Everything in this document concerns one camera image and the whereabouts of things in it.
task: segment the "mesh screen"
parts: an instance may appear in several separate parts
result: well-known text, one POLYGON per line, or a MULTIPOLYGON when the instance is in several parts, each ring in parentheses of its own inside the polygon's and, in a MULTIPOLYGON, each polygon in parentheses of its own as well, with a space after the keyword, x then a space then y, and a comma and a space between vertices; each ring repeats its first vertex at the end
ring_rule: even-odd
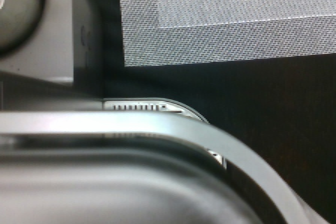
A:
POLYGON ((122 0, 127 66, 336 53, 335 0, 122 0))

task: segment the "metal panel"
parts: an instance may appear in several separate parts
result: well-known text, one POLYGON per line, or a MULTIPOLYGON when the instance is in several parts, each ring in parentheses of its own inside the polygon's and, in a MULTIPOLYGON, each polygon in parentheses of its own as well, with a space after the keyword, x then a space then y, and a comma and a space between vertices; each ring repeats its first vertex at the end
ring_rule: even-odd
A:
POLYGON ((155 112, 2 113, 0 124, 5 135, 139 133, 194 143, 224 155, 254 179, 289 224, 311 223, 296 195, 265 160, 233 136, 200 121, 155 112))

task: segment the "silver metal surface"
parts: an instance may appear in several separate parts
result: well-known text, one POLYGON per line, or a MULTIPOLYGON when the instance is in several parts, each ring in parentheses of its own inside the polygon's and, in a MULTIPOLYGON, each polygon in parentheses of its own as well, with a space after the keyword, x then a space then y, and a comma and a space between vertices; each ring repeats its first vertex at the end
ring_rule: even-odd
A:
POLYGON ((254 179, 287 223, 313 223, 289 185, 257 153, 200 121, 155 112, 2 113, 0 124, 2 135, 151 133, 191 142, 224 155, 254 179))
POLYGON ((20 48, 2 56, 0 72, 68 86, 91 83, 91 89, 97 83, 101 85, 101 14, 94 3, 92 0, 46 1, 40 26, 20 48), (82 45, 82 27, 91 49, 82 45))
POLYGON ((334 0, 122 0, 127 66, 336 53, 334 0))
POLYGON ((116 144, 0 151, 2 224, 263 223, 209 155, 116 144))
POLYGON ((203 115, 185 104, 169 99, 106 99, 104 110, 110 111, 157 111, 175 113, 208 123, 203 115))

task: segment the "curved metal edge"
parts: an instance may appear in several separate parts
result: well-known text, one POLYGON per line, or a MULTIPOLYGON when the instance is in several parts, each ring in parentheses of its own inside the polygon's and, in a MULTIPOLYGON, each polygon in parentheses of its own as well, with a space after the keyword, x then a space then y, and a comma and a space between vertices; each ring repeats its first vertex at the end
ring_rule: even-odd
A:
POLYGON ((196 116, 200 118, 200 120, 206 123, 209 123, 206 117, 202 115, 202 113, 191 107, 188 106, 185 103, 176 101, 176 100, 172 100, 172 99, 167 99, 167 98, 154 98, 154 97, 149 97, 149 98, 106 98, 104 99, 104 103, 106 102, 110 102, 110 101, 163 101, 163 102, 167 102, 167 103, 172 103, 172 104, 176 104, 178 106, 184 107, 191 113, 196 114, 196 116))
POLYGON ((173 114, 155 112, 0 113, 0 134, 151 133, 193 142, 221 153, 265 190, 289 224, 310 224, 305 209, 281 176, 223 130, 173 114))

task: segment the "gray surface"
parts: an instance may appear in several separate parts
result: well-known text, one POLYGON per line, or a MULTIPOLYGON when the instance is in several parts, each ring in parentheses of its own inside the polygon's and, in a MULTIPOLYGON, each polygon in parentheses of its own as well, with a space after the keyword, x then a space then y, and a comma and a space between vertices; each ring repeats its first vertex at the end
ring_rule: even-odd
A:
POLYGON ((139 133, 191 142, 218 152, 254 179, 287 223, 311 223, 289 185, 260 156, 224 131, 193 119, 149 112, 2 113, 0 123, 4 135, 139 133))
POLYGON ((127 66, 336 53, 336 2, 263 2, 263 7, 256 0, 230 8, 227 2, 208 0, 205 13, 205 7, 188 0, 122 0, 127 66), (256 8, 247 13, 253 4, 256 8), (223 17, 226 9, 236 11, 223 17))
POLYGON ((94 88, 95 85, 103 86, 101 14, 94 2, 46 1, 44 15, 35 33, 20 48, 0 57, 0 72, 16 73, 68 86, 77 85, 77 82, 82 85, 86 83, 86 87, 82 87, 85 91, 95 91, 97 94, 103 92, 103 89, 94 88), (91 49, 82 43, 83 27, 91 49))
POLYGON ((43 1, 0 1, 0 53, 14 47, 37 27, 43 1))

